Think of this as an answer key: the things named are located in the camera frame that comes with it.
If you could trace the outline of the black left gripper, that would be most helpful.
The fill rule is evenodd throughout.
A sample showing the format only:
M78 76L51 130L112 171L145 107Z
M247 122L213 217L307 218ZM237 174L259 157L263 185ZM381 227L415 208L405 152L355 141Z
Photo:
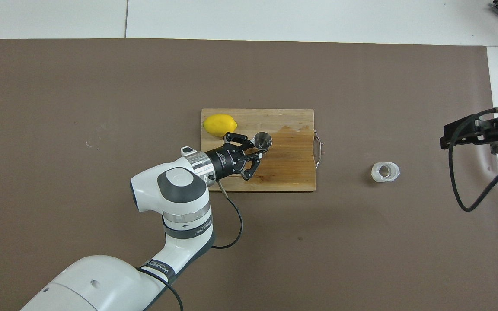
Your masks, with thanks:
M255 147L253 140L246 135L227 132L224 136L224 142L229 144L206 152L214 168L214 178L221 180L230 175L241 175L245 181L249 181L259 167L263 153L245 154L243 149ZM247 162L251 163L249 169L245 169Z

